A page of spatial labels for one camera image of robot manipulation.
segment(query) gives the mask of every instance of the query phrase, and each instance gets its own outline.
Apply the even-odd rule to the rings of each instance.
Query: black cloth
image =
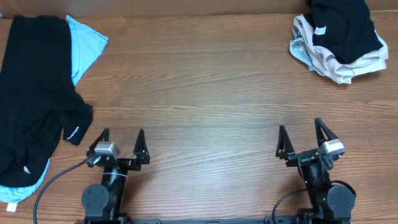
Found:
[[[313,44],[329,49],[339,63],[353,63],[382,47],[364,0],[307,0],[307,4],[311,14],[306,20],[314,29],[326,27],[325,34],[313,35]]]
[[[71,74],[66,21],[15,16],[0,72],[0,185],[34,185],[62,128],[63,138],[79,145],[93,120],[92,106],[75,92]]]

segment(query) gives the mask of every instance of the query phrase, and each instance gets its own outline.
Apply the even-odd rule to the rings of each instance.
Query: wall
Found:
[[[366,0],[375,10],[396,10],[397,0]],[[305,0],[0,0],[0,13],[85,16],[174,16],[304,13]]]

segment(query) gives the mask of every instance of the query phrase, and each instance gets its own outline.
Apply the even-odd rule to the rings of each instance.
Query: wood grain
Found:
[[[309,72],[288,51],[294,15],[82,18],[109,37],[103,55],[77,85],[94,106],[80,146],[61,141],[48,181],[85,158],[103,128],[132,156],[140,128],[151,162],[130,172],[125,212],[134,218],[263,218],[278,199],[303,187],[297,170],[274,153],[285,124],[297,151],[316,147],[322,117],[346,144],[331,171],[357,191],[353,223],[398,222],[398,13],[375,12],[389,46],[388,69],[336,85]],[[0,60],[10,20],[0,20]],[[101,180],[80,167],[54,182],[39,205],[40,223],[82,220],[81,193]],[[32,223],[37,193],[0,223]],[[278,214],[308,206],[284,202]]]

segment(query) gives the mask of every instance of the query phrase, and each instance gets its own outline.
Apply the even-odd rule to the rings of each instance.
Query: table surface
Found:
[[[289,53],[295,15],[78,18],[109,37],[77,92],[94,106],[80,146],[61,140],[45,182],[85,158],[107,127],[125,157],[146,131],[150,164],[130,172],[123,210],[133,218],[263,218],[281,196],[304,187],[275,157],[279,125],[296,151],[316,148],[313,119],[346,144],[331,170],[357,191],[353,223],[398,222],[398,13],[374,12],[389,47],[388,69],[337,85]],[[0,61],[11,20],[0,20]],[[99,167],[56,180],[39,204],[39,223],[84,218],[82,191]],[[37,192],[0,223],[32,223]],[[277,214],[307,207],[302,194]]]

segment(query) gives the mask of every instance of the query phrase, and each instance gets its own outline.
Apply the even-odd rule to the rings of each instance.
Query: blue cloth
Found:
[[[90,27],[80,24],[70,16],[67,16],[67,21],[72,38],[72,82],[76,85],[88,68],[101,55],[108,44],[108,38]],[[44,181],[49,165],[50,159],[42,176],[35,185],[29,187],[5,187],[0,185],[0,202],[17,203],[30,197]]]
[[[300,61],[306,63],[308,65],[309,71],[316,71],[319,75],[324,75],[319,69],[317,69],[311,60],[310,54],[308,53],[307,49],[305,48],[304,40],[299,33],[299,30],[294,27],[292,29],[294,40],[290,41],[290,53]]]
[[[72,37],[72,82],[77,84],[88,68],[102,54],[108,38],[67,16]]]

